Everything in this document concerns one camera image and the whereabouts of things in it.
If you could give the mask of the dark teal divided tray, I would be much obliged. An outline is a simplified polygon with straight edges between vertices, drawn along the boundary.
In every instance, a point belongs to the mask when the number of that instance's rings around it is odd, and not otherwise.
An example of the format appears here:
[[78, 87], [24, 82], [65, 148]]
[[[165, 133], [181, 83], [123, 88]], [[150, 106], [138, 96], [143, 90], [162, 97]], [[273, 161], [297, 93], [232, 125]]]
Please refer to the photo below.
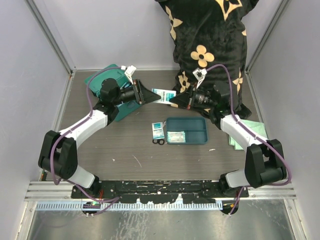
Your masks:
[[203, 117], [169, 117], [166, 120], [167, 132], [185, 132], [184, 143], [169, 143], [170, 145], [204, 145], [208, 142], [206, 120]]

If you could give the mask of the teal white sachet packet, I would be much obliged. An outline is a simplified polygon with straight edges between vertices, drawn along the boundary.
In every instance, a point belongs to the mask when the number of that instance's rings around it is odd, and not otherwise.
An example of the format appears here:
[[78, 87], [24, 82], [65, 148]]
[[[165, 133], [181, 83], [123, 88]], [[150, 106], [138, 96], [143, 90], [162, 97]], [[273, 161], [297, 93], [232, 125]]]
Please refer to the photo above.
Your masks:
[[152, 139], [159, 140], [165, 138], [164, 125], [162, 122], [155, 122], [151, 124], [152, 127]]

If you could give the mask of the white gauze pad stack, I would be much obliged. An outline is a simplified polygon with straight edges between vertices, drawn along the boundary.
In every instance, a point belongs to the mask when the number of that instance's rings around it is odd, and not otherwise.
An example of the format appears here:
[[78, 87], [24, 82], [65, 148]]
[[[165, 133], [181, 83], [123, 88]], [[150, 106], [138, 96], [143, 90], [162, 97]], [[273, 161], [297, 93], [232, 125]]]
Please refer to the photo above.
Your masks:
[[169, 143], [185, 143], [186, 133], [184, 131], [168, 131], [167, 142]]

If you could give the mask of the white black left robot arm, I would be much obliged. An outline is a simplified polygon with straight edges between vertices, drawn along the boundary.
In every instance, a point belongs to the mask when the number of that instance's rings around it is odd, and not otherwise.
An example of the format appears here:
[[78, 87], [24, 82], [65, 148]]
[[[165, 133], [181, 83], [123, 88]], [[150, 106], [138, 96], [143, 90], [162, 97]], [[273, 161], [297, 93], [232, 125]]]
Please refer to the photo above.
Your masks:
[[120, 104], [136, 101], [145, 105], [160, 99], [160, 95], [147, 89], [139, 79], [133, 80], [131, 86], [124, 89], [118, 86], [115, 79], [105, 79], [101, 84], [99, 101], [87, 116], [60, 132], [50, 130], [45, 134], [38, 166], [54, 176], [81, 186], [88, 198], [97, 197], [100, 180], [79, 165], [78, 148], [94, 133], [115, 120]]

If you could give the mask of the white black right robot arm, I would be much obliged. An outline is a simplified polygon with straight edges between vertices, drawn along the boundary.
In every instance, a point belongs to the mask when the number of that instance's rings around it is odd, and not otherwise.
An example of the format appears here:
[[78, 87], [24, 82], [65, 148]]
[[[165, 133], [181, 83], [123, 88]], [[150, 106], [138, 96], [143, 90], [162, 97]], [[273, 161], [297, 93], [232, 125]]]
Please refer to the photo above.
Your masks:
[[169, 101], [188, 110], [208, 109], [210, 121], [245, 151], [244, 168], [220, 176], [219, 191], [223, 196], [231, 197], [237, 188], [273, 185], [288, 177], [282, 144], [249, 129], [235, 114], [232, 87], [228, 83], [218, 82], [212, 90], [190, 85]]

